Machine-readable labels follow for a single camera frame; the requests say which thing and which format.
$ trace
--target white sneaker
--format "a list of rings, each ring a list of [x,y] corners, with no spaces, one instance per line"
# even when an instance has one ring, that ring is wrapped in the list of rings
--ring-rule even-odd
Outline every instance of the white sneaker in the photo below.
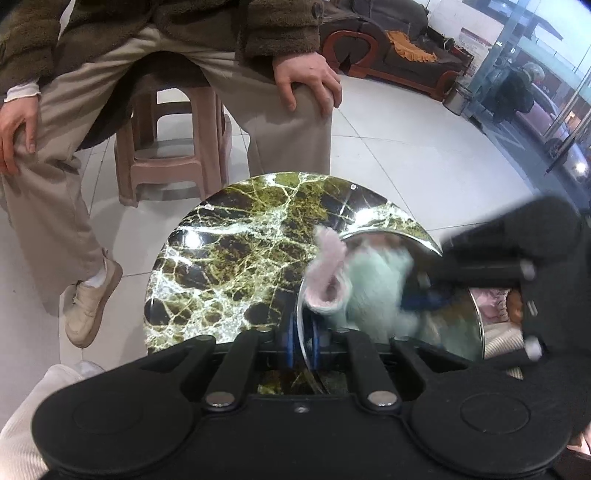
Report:
[[[99,331],[107,300],[123,276],[123,269],[105,255],[106,279],[97,288],[80,282],[76,287],[73,305],[65,312],[66,335],[78,348],[88,347]]]

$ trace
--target white sock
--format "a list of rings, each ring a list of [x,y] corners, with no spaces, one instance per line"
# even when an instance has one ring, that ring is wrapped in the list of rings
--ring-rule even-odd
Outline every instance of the white sock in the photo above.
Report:
[[[99,272],[94,276],[90,277],[88,280],[82,282],[83,285],[87,287],[98,288],[105,283],[107,279],[107,263],[103,260],[103,267],[99,270]]]

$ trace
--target green marble surface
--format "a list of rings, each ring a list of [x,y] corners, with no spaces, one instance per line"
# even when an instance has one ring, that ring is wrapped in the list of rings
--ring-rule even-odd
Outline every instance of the green marble surface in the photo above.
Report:
[[[144,309],[148,350],[203,334],[231,342],[288,317],[318,224],[394,229],[437,248],[403,210],[346,180],[277,173],[230,185],[193,209],[158,254]]]

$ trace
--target glass door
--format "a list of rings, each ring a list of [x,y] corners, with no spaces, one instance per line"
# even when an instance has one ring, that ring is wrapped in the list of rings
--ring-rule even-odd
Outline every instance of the glass door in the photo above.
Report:
[[[591,13],[578,0],[463,0],[503,27],[464,79],[473,121],[534,190],[591,205]]]

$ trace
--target pink plastic stool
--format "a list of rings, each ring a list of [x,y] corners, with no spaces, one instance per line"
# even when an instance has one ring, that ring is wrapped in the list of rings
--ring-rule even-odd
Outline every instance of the pink plastic stool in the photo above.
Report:
[[[202,200],[228,183],[228,156],[232,148],[232,124],[209,86],[180,87],[188,102],[157,103],[156,91],[132,98],[132,118],[117,130],[115,162],[119,201],[138,206],[137,186],[193,181]],[[157,122],[165,115],[193,115],[193,155],[150,157],[138,150],[158,148]]]

